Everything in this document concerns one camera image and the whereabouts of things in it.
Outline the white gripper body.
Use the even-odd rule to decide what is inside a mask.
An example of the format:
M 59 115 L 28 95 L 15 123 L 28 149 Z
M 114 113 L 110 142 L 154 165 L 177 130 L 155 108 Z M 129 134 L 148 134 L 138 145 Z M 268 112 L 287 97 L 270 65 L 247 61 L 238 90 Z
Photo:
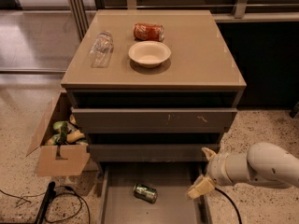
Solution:
M 206 168 L 206 174 L 219 186 L 233 186 L 246 183 L 249 177 L 247 155 L 220 153 L 213 156 Z

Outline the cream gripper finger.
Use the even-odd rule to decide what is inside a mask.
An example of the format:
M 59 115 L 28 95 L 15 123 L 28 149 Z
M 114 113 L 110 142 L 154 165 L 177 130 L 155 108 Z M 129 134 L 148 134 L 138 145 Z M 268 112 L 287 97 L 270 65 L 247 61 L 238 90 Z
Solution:
M 206 195 L 215 189 L 215 183 L 209 176 L 199 175 L 194 183 L 188 188 L 187 195 L 190 199 L 195 200 L 200 196 Z
M 212 149 L 209 149 L 208 147 L 203 147 L 202 151 L 205 154 L 206 159 L 208 161 L 211 161 L 216 156 L 216 152 L 213 151 Z

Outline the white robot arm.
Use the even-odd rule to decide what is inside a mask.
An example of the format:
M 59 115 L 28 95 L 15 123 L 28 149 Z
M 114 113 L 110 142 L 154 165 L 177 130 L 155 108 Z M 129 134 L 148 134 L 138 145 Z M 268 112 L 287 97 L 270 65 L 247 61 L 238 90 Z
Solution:
M 215 153 L 203 147 L 208 164 L 206 173 L 199 175 L 187 190 L 194 200 L 213 191 L 217 186 L 246 183 L 270 189 L 299 187 L 299 159 L 272 143 L 261 142 L 245 153 Z

